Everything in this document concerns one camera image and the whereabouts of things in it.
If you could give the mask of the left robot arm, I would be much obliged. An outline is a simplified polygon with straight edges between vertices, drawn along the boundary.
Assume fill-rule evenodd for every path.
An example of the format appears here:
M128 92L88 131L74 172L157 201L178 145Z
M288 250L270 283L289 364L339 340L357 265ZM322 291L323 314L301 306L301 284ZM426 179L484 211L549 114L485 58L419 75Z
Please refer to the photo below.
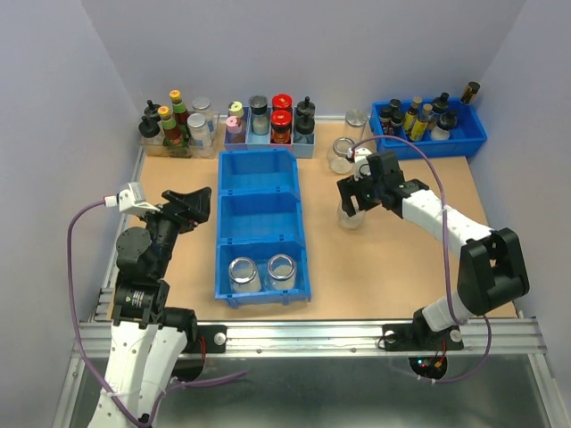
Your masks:
M153 205L139 183L129 183L106 207L143 221L117 238L111 347L92 427L152 424L182 351L198 343L195 312L169 308L167 267L178 236L208 221L211 189L191 193L167 190Z

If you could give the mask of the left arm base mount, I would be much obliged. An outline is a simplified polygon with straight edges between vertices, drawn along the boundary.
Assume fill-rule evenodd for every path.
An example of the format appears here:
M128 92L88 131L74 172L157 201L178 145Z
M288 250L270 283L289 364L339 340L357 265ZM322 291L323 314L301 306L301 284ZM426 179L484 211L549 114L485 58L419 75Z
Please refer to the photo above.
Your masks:
M228 327L223 324L199 325L193 309L167 307L162 311L153 359L161 367L172 368L180 381L194 381L202 373L206 356L226 352Z

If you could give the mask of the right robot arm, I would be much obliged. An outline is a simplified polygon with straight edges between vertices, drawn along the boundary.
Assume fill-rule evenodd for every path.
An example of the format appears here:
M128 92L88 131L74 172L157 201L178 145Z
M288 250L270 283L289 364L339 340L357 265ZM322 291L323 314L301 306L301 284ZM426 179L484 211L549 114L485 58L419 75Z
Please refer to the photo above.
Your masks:
M381 206L433 236L443 245L444 257L459 259L457 285L448 285L444 297L417 310L409 324L392 328L387 348L430 349L471 317L528 294L524 256L513 230L479 224L448 205L443 193L406 179L392 151L358 148L346 157L353 173L337 187L347 218Z

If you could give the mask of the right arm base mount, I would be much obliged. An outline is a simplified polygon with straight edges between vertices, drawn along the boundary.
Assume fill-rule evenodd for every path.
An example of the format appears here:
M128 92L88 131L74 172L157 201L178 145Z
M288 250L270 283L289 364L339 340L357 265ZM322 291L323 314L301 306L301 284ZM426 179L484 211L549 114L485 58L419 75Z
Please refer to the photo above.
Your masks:
M388 352L412 352L410 369L420 378L430 381L443 379L448 368L447 353L464 350L457 325L434 332L418 309L410 322L385 324L377 347Z

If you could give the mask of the large blue divided bin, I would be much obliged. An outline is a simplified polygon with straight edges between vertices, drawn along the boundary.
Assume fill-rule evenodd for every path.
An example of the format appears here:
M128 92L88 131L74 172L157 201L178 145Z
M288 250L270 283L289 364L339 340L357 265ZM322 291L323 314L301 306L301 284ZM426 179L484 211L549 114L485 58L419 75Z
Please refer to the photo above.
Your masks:
M219 156L215 298L230 308L310 301L308 252L296 158L285 149L223 152ZM267 263L276 254L291 256L297 275L293 290L270 290ZM261 291L232 291L228 266L252 259Z

